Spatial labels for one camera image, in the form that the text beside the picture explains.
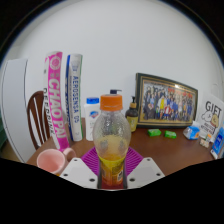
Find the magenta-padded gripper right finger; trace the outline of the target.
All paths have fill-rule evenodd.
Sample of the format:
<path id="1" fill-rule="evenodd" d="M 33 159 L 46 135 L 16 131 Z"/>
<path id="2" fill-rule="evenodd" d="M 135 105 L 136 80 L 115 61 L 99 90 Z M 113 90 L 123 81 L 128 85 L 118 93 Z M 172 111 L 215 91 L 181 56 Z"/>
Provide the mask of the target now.
<path id="1" fill-rule="evenodd" d="M 143 157 L 134 149 L 128 149 L 125 159 L 126 189 L 140 188 L 163 177 L 163 172 L 151 157 Z"/>

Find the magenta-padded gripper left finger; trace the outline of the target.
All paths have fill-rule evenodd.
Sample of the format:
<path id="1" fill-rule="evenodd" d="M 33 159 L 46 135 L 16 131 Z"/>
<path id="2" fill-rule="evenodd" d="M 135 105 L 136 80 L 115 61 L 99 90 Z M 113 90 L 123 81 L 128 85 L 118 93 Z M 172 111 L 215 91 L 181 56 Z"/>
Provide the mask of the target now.
<path id="1" fill-rule="evenodd" d="M 84 188 L 98 187 L 99 159 L 94 148 L 81 158 L 73 158 L 60 175 L 61 178 Z"/>

